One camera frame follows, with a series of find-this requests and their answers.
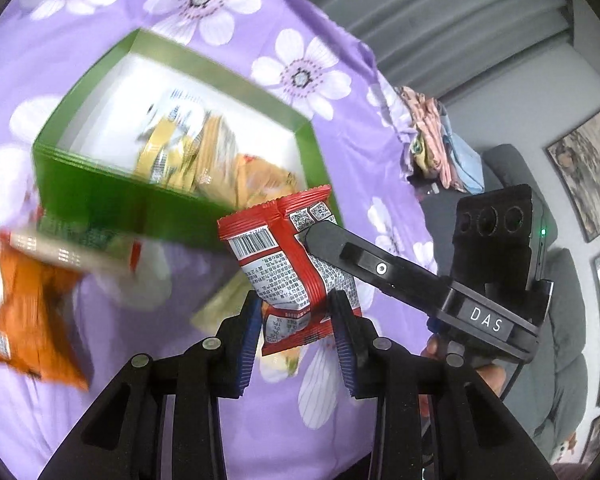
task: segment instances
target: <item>purple fabric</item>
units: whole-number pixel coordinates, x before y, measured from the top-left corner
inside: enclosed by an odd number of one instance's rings
[[[30,144],[58,99],[123,36],[157,27],[312,116],[346,227],[435,272],[422,210],[401,177],[408,117],[369,98],[382,92],[368,47],[305,0],[228,0],[210,14],[213,20],[189,9],[180,21],[169,21],[192,0],[179,1],[179,10],[165,10],[173,7],[168,0],[9,4],[0,18],[0,224],[17,222],[32,207]],[[289,29],[294,32],[281,39]],[[305,57],[319,65],[319,73],[309,74],[317,81],[311,97],[291,94],[284,79],[263,72],[291,61],[298,37]],[[87,276],[73,294],[68,326],[88,392],[40,383],[0,365],[0,457],[19,480],[37,478],[132,355],[169,356],[205,336],[191,325],[191,315],[237,269],[227,256],[159,242],[148,243],[142,257],[142,283]],[[420,352],[429,335],[423,314],[368,287],[361,288],[361,299],[383,335]],[[221,401],[229,478],[329,479],[370,451],[375,403],[350,399],[333,341],[315,342],[301,357],[291,376],[257,360],[244,397]],[[170,478],[170,471],[164,474]]]

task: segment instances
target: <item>human hand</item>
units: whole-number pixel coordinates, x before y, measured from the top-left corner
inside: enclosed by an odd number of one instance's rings
[[[428,357],[430,359],[437,359],[438,353],[438,336],[432,335],[427,341],[427,346],[420,353],[423,357]],[[504,387],[504,383],[507,380],[507,374],[504,371],[504,368],[498,365],[487,365],[482,368],[478,368],[476,370],[480,377],[484,380],[485,383],[494,391],[496,395],[500,395],[502,392],[502,388]],[[418,396],[418,401],[420,403],[420,415],[421,416],[429,416],[429,396],[420,395]]]

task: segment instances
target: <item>open box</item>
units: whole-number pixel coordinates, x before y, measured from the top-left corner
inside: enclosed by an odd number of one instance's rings
[[[36,139],[45,210],[67,222],[219,247],[216,221],[231,208],[132,174],[147,112],[173,88],[222,114],[240,153],[292,172],[300,189],[330,183],[307,118],[234,72],[139,29],[89,69]],[[334,198],[331,207],[340,220]]]

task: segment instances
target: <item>gray sofa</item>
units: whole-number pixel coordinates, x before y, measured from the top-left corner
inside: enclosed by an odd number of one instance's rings
[[[524,159],[510,144],[484,152],[482,166],[486,191],[529,184],[544,201]],[[456,204],[462,197],[457,191],[442,190],[422,202],[440,274],[451,269]],[[582,355],[586,338],[584,300],[571,253],[552,247],[557,235],[555,219],[549,213],[544,276],[555,282],[554,299],[542,326],[538,354],[522,368],[505,400],[548,460],[582,421],[587,399],[587,366]],[[510,380],[515,365],[502,365]]]

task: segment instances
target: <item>stack of clothes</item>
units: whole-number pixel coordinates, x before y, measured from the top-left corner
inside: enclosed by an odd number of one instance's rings
[[[414,168],[426,179],[439,180],[445,189],[484,192],[480,155],[453,133],[445,105],[408,86],[396,90],[418,132],[410,146]]]

